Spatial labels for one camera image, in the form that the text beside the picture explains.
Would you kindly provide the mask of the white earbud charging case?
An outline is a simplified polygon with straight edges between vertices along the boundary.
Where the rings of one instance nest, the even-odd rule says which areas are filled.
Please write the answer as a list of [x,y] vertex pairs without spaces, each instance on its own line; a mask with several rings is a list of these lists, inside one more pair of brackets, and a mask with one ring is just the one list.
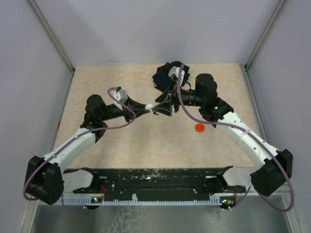
[[155,106],[154,104],[149,103],[149,104],[145,105],[145,109],[148,110],[148,111],[151,111],[154,108],[154,106]]

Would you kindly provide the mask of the orange earbud charging case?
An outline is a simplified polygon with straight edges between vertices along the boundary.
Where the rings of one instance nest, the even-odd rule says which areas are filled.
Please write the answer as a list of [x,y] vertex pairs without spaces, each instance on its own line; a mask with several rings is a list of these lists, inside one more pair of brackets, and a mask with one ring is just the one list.
[[198,124],[196,124],[195,129],[197,132],[201,133],[205,130],[205,126],[202,123],[198,123]]

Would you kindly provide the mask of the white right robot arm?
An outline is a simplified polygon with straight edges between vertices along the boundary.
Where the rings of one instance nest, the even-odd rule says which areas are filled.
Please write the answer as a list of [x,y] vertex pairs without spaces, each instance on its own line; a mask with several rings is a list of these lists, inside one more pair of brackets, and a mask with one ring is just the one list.
[[199,74],[195,89],[178,90],[177,74],[156,74],[156,84],[166,81],[162,94],[155,100],[159,113],[171,116],[179,106],[196,106],[203,117],[201,123],[211,124],[229,136],[249,157],[254,168],[231,167],[217,180],[218,188],[228,192],[236,185],[253,187],[263,196],[270,196],[292,176],[293,155],[280,151],[254,133],[234,112],[234,109],[217,93],[217,83],[210,74]]

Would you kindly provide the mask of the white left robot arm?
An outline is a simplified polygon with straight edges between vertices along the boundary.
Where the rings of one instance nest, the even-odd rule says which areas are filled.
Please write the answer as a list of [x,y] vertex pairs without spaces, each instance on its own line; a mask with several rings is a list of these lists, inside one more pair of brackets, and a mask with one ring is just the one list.
[[23,196],[26,200],[40,200],[55,204],[65,193],[87,189],[94,193],[101,180],[89,168],[66,173],[65,170],[83,151],[97,143],[107,130],[124,128],[150,112],[155,105],[132,100],[125,90],[109,94],[113,104],[106,105],[100,95],[91,95],[86,101],[84,121],[73,136],[48,154],[30,159],[27,166]]

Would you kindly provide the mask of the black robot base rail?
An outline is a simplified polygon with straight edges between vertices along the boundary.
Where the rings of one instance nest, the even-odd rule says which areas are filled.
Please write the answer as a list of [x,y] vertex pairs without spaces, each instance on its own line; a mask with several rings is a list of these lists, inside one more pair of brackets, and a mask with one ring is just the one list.
[[229,186],[223,168],[91,168],[90,187],[75,194],[103,194],[105,201],[202,201],[217,193],[234,196],[246,191],[243,186]]

